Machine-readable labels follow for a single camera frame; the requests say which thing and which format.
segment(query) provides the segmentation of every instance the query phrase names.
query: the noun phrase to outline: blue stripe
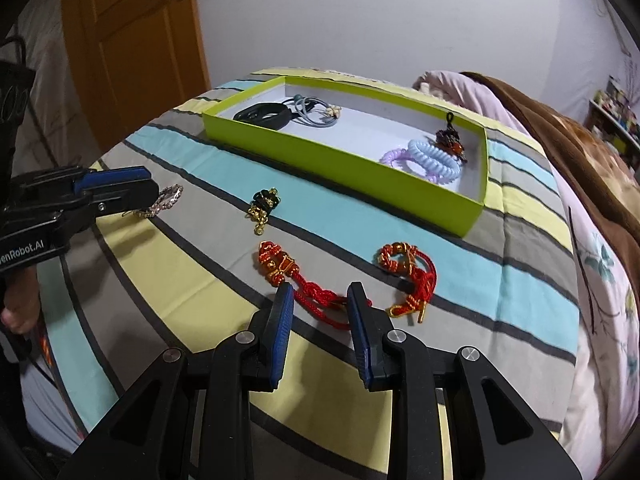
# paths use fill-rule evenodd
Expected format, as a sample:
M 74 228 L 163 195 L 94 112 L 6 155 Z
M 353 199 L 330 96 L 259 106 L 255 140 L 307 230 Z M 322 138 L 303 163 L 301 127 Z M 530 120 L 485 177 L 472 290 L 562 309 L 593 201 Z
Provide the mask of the blue stripe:
M 247 90 L 263 82 L 264 81 L 240 81 L 236 79 L 235 81 L 229 81 L 228 83 L 224 83 L 223 85 L 220 85 L 219 87 L 216 88 L 216 90 L 219 90 L 221 88 L 238 88 L 240 90 Z
M 59 258 L 38 264 L 38 281 L 42 313 L 60 377 L 84 426 L 91 431 L 118 395 L 84 336 Z
M 545 186 L 553 189 L 554 191 L 558 191 L 556 180 L 554 179 L 554 176 L 551 174 L 551 172 L 537 165 L 529 157 L 526 157 L 523 154 L 512 150 L 511 148 L 505 146 L 504 144 L 501 144 L 500 142 L 495 142 L 494 140 L 487 140 L 487 150 L 489 156 L 492 156 L 497 160 L 502 160 L 503 162 L 509 162 L 510 164 L 513 164 L 516 168 L 520 168 L 521 170 L 532 174 Z
M 575 354 L 576 305 L 530 274 L 464 250 L 372 205 L 171 130 L 144 126 L 128 140 L 246 202 L 257 190 L 277 188 L 282 202 L 275 216 L 364 260 L 372 261 L 376 251 L 390 242 L 415 244 L 438 269 L 439 296 Z

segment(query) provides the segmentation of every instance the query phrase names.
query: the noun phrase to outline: white wall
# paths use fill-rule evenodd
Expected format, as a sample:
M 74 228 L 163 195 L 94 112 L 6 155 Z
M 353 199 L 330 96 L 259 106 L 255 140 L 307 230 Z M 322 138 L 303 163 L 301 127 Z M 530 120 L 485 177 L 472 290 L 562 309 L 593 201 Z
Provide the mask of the white wall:
M 213 85 L 270 66 L 328 68 L 404 85 L 425 70 L 473 70 L 581 120 L 588 97 L 622 66 L 610 20 L 597 15 L 595 0 L 198 5 Z

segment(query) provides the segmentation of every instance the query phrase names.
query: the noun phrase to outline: silver bolt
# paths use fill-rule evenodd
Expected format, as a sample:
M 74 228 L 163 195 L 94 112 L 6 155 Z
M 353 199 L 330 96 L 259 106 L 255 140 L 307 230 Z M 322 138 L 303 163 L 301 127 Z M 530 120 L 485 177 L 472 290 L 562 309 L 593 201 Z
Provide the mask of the silver bolt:
M 236 334 L 236 341 L 238 341 L 241 345 L 248 345 L 254 339 L 254 333 L 249 332 L 248 330 L 245 330 L 244 332 L 238 332 Z
M 169 348 L 162 354 L 162 359 L 164 359 L 166 363 L 175 363 L 181 356 L 182 352 L 180 352 L 180 350 L 177 348 Z
M 462 357 L 467 361 L 478 361 L 480 358 L 480 352 L 477 348 L 473 348 L 472 346 L 465 346 L 462 349 Z
M 394 343 L 403 343 L 406 339 L 406 334 L 402 330 L 389 330 L 386 336 Z

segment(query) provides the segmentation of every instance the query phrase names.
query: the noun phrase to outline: red braided bracelet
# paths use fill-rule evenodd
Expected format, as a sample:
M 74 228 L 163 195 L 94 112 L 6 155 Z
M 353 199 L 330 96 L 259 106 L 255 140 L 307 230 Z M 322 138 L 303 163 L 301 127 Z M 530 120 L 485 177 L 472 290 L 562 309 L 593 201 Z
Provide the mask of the red braided bracelet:
M 347 298 L 339 296 L 331 290 L 324 290 L 317 283 L 305 280 L 300 274 L 300 267 L 296 261 L 284 252 L 279 245 L 273 242 L 260 242 L 258 261 L 267 270 L 266 278 L 271 285 L 279 286 L 284 281 L 285 276 L 290 276 L 298 284 L 298 290 L 295 290 L 293 294 L 299 304 L 320 321 L 324 321 L 340 330 L 349 329 L 349 323 L 336 321 L 327 316 L 322 310 L 323 308 L 340 310 L 347 303 Z
M 404 254 L 406 259 L 394 260 L 393 256 L 397 254 Z M 424 261 L 427 270 L 423 270 L 415 264 L 416 256 Z M 422 323 L 424 310 L 431 301 L 438 279 L 436 267 L 430 257 L 419 251 L 416 246 L 411 246 L 406 242 L 395 242 L 387 244 L 380 249 L 378 263 L 389 272 L 409 276 L 415 285 L 414 293 L 407 295 L 403 304 L 389 307 L 386 312 L 390 317 L 400 317 L 412 312 L 419 312 L 418 323 Z

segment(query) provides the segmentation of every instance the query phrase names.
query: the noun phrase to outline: wooden door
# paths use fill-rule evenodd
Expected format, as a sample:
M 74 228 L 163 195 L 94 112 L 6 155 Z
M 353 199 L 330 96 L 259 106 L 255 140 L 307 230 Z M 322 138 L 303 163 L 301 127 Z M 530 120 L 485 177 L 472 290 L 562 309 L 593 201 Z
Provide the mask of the wooden door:
M 62 0 L 72 76 L 100 147 L 209 89 L 196 0 Z

